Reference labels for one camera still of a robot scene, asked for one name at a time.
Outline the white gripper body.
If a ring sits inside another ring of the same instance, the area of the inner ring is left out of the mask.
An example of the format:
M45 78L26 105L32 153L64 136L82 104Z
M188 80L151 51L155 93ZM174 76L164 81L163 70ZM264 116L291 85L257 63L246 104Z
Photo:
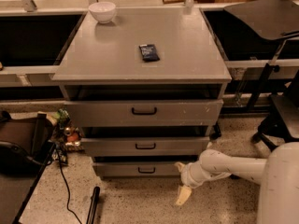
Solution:
M226 172L210 172L205 170L201 164L197 162L190 162L188 164L182 163L180 165L180 179L185 187L196 189L202 186L207 181L215 181L229 177L230 174Z

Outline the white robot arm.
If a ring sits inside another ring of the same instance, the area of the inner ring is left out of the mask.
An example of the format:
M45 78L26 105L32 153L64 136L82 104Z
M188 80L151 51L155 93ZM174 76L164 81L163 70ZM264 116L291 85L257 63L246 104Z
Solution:
M275 148L268 158L228 156L207 149L195 162L175 164L180 172L177 205L207 181L236 175L260 186L257 224L299 224L299 143Z

